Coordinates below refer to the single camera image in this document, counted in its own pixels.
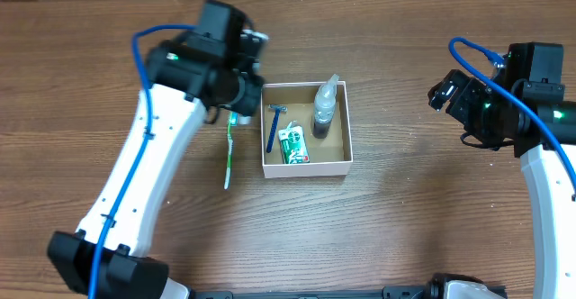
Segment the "blue disposable razor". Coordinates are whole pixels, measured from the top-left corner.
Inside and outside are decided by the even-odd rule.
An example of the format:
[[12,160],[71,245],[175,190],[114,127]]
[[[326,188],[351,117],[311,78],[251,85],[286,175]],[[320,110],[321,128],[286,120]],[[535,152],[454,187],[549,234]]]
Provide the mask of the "blue disposable razor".
[[280,105],[280,104],[270,104],[270,105],[268,105],[268,108],[270,110],[274,111],[274,118],[272,120],[272,125],[271,125],[271,129],[269,132],[268,142],[266,144],[266,149],[265,149],[265,151],[267,153],[270,153],[272,151],[273,146],[274,146],[275,133],[277,130],[277,125],[279,122],[280,114],[286,113],[287,107],[285,105]]

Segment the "green white toothbrush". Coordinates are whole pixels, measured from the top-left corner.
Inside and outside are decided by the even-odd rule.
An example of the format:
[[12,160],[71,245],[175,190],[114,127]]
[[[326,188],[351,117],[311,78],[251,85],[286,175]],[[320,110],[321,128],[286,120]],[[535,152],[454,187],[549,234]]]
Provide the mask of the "green white toothbrush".
[[226,164],[226,175],[224,180],[224,189],[228,190],[230,187],[231,178],[231,163],[232,163],[232,153],[233,153],[233,137],[232,128],[238,124],[238,115],[234,112],[229,113],[229,119],[227,124],[227,142],[228,142],[228,152],[227,152],[227,164]]

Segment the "green soap packet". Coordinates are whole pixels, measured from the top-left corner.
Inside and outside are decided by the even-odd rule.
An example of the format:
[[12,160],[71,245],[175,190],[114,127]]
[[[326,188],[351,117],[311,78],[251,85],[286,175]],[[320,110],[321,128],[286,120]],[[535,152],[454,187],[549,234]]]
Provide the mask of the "green soap packet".
[[290,122],[278,132],[283,163],[286,165],[310,162],[304,138],[304,129],[296,121]]

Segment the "clear bottle with dark liquid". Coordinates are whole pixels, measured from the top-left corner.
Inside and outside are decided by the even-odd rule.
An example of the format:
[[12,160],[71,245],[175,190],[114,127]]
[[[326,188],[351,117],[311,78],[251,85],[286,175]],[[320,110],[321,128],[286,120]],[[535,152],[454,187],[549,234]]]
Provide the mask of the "clear bottle with dark liquid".
[[319,87],[314,98],[312,134],[317,139],[325,139],[329,133],[337,102],[339,75],[334,74]]

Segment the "teal toothpaste tube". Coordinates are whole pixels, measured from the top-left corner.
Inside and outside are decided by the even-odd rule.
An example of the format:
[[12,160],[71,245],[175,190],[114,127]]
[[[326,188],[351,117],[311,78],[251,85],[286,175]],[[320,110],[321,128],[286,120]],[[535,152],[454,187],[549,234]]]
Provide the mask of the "teal toothpaste tube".
[[252,117],[251,116],[238,116],[238,125],[249,125],[251,124]]

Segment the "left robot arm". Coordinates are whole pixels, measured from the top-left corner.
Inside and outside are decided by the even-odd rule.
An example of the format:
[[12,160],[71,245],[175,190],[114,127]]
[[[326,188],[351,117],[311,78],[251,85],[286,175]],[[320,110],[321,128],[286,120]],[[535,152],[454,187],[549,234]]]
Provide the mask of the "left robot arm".
[[67,287],[90,298],[189,298],[168,265],[149,255],[158,215],[182,156],[221,110],[250,117],[265,83],[267,37],[234,7],[206,0],[198,22],[133,54],[141,88],[129,135],[101,194],[47,255]]

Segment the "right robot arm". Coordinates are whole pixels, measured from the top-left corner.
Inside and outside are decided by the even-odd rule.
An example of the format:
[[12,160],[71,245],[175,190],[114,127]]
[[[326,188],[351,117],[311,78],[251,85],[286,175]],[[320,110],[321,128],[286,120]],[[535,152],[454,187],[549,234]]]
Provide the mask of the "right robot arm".
[[460,64],[428,103],[463,125],[477,149],[513,147],[533,220],[535,298],[575,296],[575,104],[564,98],[563,46],[513,43],[505,54],[455,37]]

